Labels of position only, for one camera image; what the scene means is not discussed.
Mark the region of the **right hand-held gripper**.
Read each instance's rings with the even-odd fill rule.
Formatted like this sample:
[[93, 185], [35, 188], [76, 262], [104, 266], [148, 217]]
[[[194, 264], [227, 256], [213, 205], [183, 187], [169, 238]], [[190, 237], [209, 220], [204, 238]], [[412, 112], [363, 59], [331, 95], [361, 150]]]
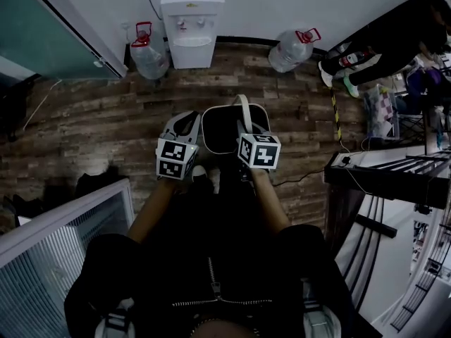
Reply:
[[251, 179], [251, 169], [275, 170], [281, 150], [277, 136], [266, 128], [252, 123], [252, 133], [241, 119], [237, 120], [237, 157], [240, 160], [240, 178], [243, 182]]

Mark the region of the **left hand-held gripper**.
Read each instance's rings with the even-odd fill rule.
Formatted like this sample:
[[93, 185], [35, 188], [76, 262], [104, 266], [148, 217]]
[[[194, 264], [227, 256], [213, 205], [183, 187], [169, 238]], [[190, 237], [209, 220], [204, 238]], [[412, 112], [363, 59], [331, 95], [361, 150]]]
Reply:
[[156, 175], [183, 180], [194, 165], [201, 115], [185, 111], [165, 125], [156, 147]]

